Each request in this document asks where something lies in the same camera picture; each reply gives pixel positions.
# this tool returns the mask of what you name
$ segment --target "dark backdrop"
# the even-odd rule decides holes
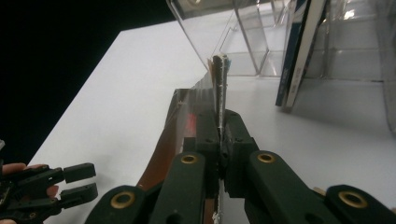
[[[0,158],[33,158],[120,31],[173,19],[165,0],[1,1]]]

